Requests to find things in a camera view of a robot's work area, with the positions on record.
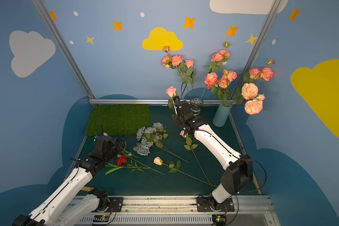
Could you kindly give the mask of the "small pink rose stem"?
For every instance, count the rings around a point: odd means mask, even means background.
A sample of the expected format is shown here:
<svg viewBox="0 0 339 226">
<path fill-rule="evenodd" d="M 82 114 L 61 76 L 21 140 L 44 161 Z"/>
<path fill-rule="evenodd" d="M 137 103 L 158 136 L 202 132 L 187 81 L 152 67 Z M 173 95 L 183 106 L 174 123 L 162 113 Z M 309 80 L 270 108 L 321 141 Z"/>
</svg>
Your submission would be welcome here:
<svg viewBox="0 0 339 226">
<path fill-rule="evenodd" d="M 175 87 L 170 87 L 166 90 L 166 94 L 169 96 L 169 99 L 168 99 L 168 107 L 171 109 L 171 110 L 174 110 L 174 101 L 173 99 L 178 95 L 177 93 L 177 89 Z"/>
</svg>

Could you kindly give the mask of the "single pink rose stem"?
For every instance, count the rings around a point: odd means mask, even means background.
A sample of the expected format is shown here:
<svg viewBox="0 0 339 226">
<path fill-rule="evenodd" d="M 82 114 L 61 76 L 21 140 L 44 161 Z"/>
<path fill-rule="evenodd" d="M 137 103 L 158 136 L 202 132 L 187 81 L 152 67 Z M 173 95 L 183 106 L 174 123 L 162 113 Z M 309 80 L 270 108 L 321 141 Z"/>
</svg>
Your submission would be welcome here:
<svg viewBox="0 0 339 226">
<path fill-rule="evenodd" d="M 219 100 L 222 100 L 218 84 L 218 76 L 215 72 L 208 73 L 205 76 L 204 83 L 206 84 L 206 89 L 210 90 L 211 93 L 213 93 L 214 97 L 217 97 Z"/>
</svg>

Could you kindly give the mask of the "pink rosebud long stem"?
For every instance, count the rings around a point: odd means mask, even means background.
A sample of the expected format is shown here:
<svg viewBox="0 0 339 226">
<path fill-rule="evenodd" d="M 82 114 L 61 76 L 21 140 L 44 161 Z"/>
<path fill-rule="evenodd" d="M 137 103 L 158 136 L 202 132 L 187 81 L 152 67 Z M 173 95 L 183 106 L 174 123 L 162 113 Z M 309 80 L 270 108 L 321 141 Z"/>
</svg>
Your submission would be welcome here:
<svg viewBox="0 0 339 226">
<path fill-rule="evenodd" d="M 192 59 L 185 60 L 185 66 L 187 68 L 185 72 L 185 83 L 188 87 L 191 86 L 191 91 L 188 91 L 188 92 L 189 92 L 190 99 L 192 100 L 195 97 L 194 83 L 195 83 L 196 70 L 194 69 L 194 60 Z"/>
</svg>

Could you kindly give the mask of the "pink rose trio spray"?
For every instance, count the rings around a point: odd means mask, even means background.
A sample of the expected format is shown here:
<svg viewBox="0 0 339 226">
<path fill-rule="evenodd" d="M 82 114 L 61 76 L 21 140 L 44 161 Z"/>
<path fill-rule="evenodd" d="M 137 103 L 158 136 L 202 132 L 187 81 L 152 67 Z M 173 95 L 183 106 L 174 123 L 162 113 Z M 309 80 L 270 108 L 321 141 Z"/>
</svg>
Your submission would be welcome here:
<svg viewBox="0 0 339 226">
<path fill-rule="evenodd" d="M 182 79 L 182 84 L 185 85 L 185 88 L 181 88 L 181 96 L 182 96 L 184 90 L 186 89 L 188 92 L 190 91 L 189 87 L 191 87 L 191 86 L 188 87 L 185 83 L 185 72 L 187 70 L 185 66 L 186 59 L 183 59 L 181 55 L 172 56 L 170 53 L 169 46 L 164 46 L 163 50 L 167 54 L 167 56 L 164 56 L 162 59 L 163 67 L 165 67 L 166 69 L 173 69 L 173 70 L 176 69 L 179 73 L 180 78 Z"/>
</svg>

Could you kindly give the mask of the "salmon pink rose cluster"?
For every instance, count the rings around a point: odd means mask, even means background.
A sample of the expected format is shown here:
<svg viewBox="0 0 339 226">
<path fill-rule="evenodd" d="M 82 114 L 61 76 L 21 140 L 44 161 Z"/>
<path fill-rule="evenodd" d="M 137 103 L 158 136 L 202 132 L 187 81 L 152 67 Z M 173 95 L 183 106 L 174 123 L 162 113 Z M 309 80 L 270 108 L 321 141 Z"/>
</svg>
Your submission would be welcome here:
<svg viewBox="0 0 339 226">
<path fill-rule="evenodd" d="M 218 97 L 223 106 L 228 106 L 228 100 L 232 94 L 230 90 L 231 83 L 237 78 L 234 71 L 223 70 L 223 76 L 218 82 Z"/>
</svg>

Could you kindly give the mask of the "pink rose pair spray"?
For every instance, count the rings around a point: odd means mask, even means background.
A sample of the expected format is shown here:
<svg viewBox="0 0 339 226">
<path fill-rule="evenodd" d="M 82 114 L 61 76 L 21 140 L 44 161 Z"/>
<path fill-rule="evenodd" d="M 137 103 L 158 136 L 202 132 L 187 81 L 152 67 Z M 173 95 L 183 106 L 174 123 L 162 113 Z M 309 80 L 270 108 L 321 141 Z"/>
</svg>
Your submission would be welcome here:
<svg viewBox="0 0 339 226">
<path fill-rule="evenodd" d="M 206 66 L 206 70 L 208 71 L 208 73 L 216 72 L 217 70 L 223 71 L 222 63 L 226 63 L 231 56 L 231 54 L 228 50 L 230 45 L 231 44 L 228 41 L 225 41 L 224 42 L 224 48 L 212 55 L 211 63 L 208 66 Z M 203 90 L 201 98 L 203 97 L 206 90 L 207 89 L 206 89 L 206 85 L 205 85 L 205 88 Z"/>
</svg>

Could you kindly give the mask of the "pale pink rose spray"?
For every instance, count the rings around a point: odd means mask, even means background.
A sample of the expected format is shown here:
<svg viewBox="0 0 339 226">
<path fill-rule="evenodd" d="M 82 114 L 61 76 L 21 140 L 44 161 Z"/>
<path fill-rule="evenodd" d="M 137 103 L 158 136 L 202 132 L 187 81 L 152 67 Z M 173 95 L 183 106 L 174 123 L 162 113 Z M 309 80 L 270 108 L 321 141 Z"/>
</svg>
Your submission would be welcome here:
<svg viewBox="0 0 339 226">
<path fill-rule="evenodd" d="M 249 115 L 255 115 L 263 110 L 264 94 L 259 94 L 259 88 L 254 83 L 245 83 L 241 89 L 236 89 L 236 94 L 231 105 L 240 104 Z"/>
</svg>

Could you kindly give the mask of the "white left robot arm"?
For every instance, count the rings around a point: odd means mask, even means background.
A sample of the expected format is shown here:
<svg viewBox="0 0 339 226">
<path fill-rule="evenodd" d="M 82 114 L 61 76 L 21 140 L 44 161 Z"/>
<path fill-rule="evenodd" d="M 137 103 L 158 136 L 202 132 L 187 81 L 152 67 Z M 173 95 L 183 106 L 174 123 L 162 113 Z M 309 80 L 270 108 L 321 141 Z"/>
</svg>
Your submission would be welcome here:
<svg viewBox="0 0 339 226">
<path fill-rule="evenodd" d="M 76 160 L 76 166 L 65 181 L 29 215 L 19 215 L 14 226 L 74 226 L 93 211 L 113 210 L 108 194 L 92 189 L 79 203 L 66 210 L 70 201 L 104 167 L 126 148 L 126 142 L 102 134 L 95 139 L 95 146 L 83 158 Z"/>
</svg>

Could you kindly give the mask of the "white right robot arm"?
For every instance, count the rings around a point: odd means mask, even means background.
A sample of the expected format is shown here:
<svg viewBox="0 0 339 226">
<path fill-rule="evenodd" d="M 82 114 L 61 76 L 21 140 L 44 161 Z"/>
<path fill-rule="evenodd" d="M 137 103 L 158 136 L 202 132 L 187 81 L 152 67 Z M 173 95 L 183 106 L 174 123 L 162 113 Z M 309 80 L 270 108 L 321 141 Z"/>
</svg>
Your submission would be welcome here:
<svg viewBox="0 0 339 226">
<path fill-rule="evenodd" d="M 174 96 L 169 102 L 174 108 L 174 123 L 183 129 L 185 135 L 201 142 L 216 157 L 224 170 L 220 184 L 209 196 L 197 198 L 198 211 L 224 211 L 226 203 L 253 181 L 253 164 L 256 161 L 247 154 L 241 155 L 226 144 L 207 122 L 194 115 L 187 101 Z"/>
</svg>

